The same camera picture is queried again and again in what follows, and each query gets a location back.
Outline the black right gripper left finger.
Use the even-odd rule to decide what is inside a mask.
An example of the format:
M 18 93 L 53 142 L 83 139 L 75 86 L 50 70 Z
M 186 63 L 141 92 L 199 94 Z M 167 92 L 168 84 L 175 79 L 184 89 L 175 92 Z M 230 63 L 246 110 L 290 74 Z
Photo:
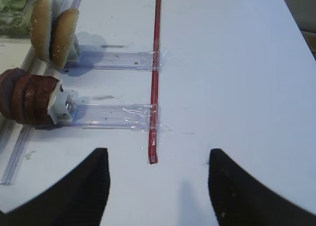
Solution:
M 108 150 L 96 148 L 76 168 L 22 206 L 1 212 L 2 226 L 98 226 L 110 191 Z

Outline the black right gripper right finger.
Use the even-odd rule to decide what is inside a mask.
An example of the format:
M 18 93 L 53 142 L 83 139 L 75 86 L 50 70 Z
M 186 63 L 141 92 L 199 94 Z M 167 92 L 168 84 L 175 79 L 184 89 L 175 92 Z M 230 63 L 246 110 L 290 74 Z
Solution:
M 221 226 L 314 226 L 316 216 L 252 177 L 223 150 L 209 156 L 208 190 Z

